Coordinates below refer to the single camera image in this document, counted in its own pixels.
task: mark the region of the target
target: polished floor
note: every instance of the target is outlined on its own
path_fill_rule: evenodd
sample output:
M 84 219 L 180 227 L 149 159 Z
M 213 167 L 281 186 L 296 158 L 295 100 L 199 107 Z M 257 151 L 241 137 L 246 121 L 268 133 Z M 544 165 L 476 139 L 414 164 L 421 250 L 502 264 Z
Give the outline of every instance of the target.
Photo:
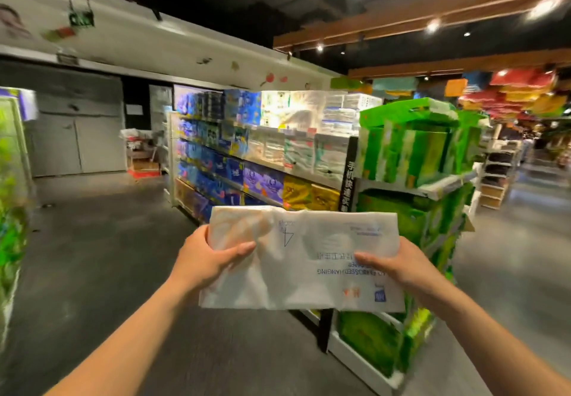
M 0 394 L 36 396 L 57 383 L 167 276 L 194 229 L 157 180 L 122 174 L 38 182 Z M 480 208 L 463 234 L 456 277 L 492 316 L 571 378 L 571 191 L 517 184 L 500 211 Z M 372 395 L 291 314 L 189 307 L 141 391 L 182 395 Z M 441 324 L 406 396 L 488 395 Z

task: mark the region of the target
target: white paper notice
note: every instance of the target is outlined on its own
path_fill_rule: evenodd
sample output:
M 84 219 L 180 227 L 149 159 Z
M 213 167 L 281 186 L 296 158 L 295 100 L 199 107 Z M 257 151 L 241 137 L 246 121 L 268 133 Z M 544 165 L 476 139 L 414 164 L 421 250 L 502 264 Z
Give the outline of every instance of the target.
M 125 104 L 127 115 L 142 115 L 143 106 L 140 104 Z
M 353 256 L 357 250 L 396 255 L 395 213 L 214 207 L 210 246 L 224 250 L 246 241 L 256 241 L 256 249 L 200 293 L 202 307 L 404 311 L 396 282 Z

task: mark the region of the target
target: black ceiling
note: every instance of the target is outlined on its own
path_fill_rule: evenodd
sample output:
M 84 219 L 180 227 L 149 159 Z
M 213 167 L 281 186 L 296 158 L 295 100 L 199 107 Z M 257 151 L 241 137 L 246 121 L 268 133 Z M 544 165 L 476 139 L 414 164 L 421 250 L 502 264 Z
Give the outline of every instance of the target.
M 382 0 L 136 0 L 137 3 L 218 32 L 272 47 L 273 37 L 319 21 L 375 9 Z M 301 58 L 341 73 L 349 68 L 443 60 L 543 48 L 571 47 L 571 12 L 565 7 L 529 24 L 519 16 L 414 32 L 361 44 L 328 47 Z

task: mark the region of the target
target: forearm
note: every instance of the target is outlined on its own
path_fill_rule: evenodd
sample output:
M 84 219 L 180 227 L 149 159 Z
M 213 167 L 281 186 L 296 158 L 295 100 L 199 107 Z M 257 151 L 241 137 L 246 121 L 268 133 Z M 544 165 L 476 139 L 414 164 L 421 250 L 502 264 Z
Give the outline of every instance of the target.
M 571 394 L 568 380 L 459 289 L 450 290 L 437 307 L 438 314 L 495 396 Z
M 132 396 L 161 348 L 183 303 L 169 282 L 46 396 Z

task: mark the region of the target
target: gray door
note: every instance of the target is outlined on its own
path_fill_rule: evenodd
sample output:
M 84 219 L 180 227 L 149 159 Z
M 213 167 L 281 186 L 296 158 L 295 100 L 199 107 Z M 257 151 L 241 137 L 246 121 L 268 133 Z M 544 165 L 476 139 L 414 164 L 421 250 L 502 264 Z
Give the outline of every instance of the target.
M 75 128 L 84 173 L 126 169 L 121 118 L 77 116 Z
M 33 176 L 82 173 L 74 117 L 40 114 L 27 131 Z

